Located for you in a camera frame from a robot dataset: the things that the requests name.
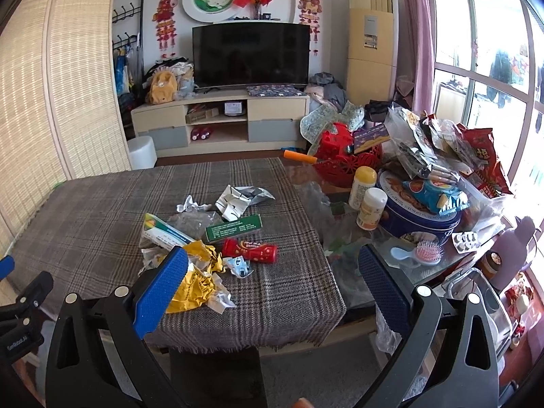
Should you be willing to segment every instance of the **tv screen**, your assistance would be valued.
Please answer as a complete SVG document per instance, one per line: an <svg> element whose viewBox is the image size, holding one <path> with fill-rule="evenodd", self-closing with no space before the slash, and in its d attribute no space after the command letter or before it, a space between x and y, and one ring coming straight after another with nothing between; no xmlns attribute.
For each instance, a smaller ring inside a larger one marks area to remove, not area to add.
<svg viewBox="0 0 544 408"><path fill-rule="evenodd" d="M195 84L308 84L309 26L248 21L192 29Z"/></svg>

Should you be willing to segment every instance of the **vase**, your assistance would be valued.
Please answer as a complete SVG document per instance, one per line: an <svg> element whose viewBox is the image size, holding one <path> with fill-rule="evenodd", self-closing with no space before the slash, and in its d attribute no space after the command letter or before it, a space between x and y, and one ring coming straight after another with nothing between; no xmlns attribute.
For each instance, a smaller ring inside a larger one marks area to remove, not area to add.
<svg viewBox="0 0 544 408"><path fill-rule="evenodd" d="M260 3L255 3L253 5L253 19L260 20L262 14L263 14L263 5Z"/></svg>

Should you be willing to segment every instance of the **red basket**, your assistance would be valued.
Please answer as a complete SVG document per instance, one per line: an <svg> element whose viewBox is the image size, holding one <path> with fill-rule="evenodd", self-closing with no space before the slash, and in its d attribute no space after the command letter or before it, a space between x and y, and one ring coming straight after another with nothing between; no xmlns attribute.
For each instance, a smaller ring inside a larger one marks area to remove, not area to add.
<svg viewBox="0 0 544 408"><path fill-rule="evenodd" d="M368 166L374 170L380 166L381 144L359 155L336 156L334 159L315 163L313 166L320 177L329 184L342 189L352 188L355 171Z"/></svg>

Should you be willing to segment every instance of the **wooden floor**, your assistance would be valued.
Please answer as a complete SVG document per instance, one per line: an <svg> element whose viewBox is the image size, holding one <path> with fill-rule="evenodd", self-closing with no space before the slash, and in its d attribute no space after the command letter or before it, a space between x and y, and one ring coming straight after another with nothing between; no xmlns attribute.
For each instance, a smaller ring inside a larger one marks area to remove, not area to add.
<svg viewBox="0 0 544 408"><path fill-rule="evenodd" d="M283 150L260 150L256 152L229 152L229 153L205 153L202 155L169 156L159 158L156 166L175 166L180 164L213 163L216 161L232 161L236 159L257 159L257 158L281 158L284 166L300 165L297 161L284 159Z"/></svg>

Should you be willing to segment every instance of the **air conditioner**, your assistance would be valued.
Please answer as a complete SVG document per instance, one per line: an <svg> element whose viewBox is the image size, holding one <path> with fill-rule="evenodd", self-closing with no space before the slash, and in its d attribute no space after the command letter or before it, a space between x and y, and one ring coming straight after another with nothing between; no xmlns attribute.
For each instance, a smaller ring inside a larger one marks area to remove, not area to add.
<svg viewBox="0 0 544 408"><path fill-rule="evenodd" d="M347 95L358 105L393 98L399 0L349 0Z"/></svg>

